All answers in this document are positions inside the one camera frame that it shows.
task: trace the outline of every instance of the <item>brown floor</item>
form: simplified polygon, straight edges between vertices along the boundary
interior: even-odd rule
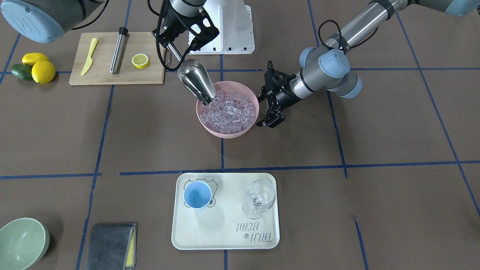
[[[217,70],[214,82],[259,93],[268,60],[297,72],[300,52],[317,45],[314,27],[345,24],[369,1],[245,2],[255,53],[195,58]],[[83,269],[92,226],[114,222],[138,223],[138,270],[480,269],[476,12],[408,7],[348,55],[363,79],[358,97],[321,91],[277,128],[230,140],[203,129],[175,73],[160,86],[69,85],[81,31],[152,31],[156,21],[145,1],[112,1],[90,27],[45,45],[0,19],[0,227],[20,217],[48,227],[52,244],[32,269]],[[55,63],[53,82],[9,73],[32,51]],[[271,173],[279,245],[176,250],[175,182],[191,170]]]

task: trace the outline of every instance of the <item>glass base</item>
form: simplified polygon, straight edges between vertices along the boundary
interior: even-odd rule
[[[243,209],[243,213],[244,213],[248,218],[253,219],[253,220],[259,219],[259,218],[263,217],[264,214],[265,214],[265,211],[262,212],[262,213],[256,213],[256,212],[252,212],[252,211],[246,210],[246,209],[245,209],[245,202],[243,202],[242,209]]]

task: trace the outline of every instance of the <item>green bowl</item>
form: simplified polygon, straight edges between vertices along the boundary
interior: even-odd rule
[[[21,218],[0,229],[0,270],[25,270],[36,264],[50,243],[48,230],[39,221]]]

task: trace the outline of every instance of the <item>light blue joint cover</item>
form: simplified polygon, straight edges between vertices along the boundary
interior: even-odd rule
[[[331,49],[318,58],[320,68],[332,78],[342,78],[350,71],[350,63],[339,49]]]
[[[299,58],[299,63],[300,63],[300,66],[302,68],[304,68],[307,65],[308,54],[314,49],[316,49],[316,48],[315,47],[308,47],[308,48],[304,49],[303,52],[301,52],[300,58]]]
[[[339,95],[339,97],[341,97],[341,98],[354,98],[360,93],[362,86],[363,86],[363,83],[362,83],[360,77],[357,75],[357,84],[355,85],[353,90],[350,93],[348,93],[344,96]]]
[[[27,2],[3,0],[1,12],[15,30],[33,41],[51,43],[65,34],[54,18]]]
[[[480,0],[454,0],[445,11],[446,14],[463,16],[475,10],[480,5]]]

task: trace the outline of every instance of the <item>yellow knife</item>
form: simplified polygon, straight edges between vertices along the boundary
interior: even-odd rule
[[[85,75],[85,73],[87,73],[90,66],[92,66],[92,63],[93,63],[92,54],[97,44],[98,44],[98,38],[94,37],[92,39],[92,42],[90,42],[90,50],[88,50],[88,56],[87,56],[87,60],[85,61],[84,69],[82,69],[82,73],[80,73],[81,76]]]

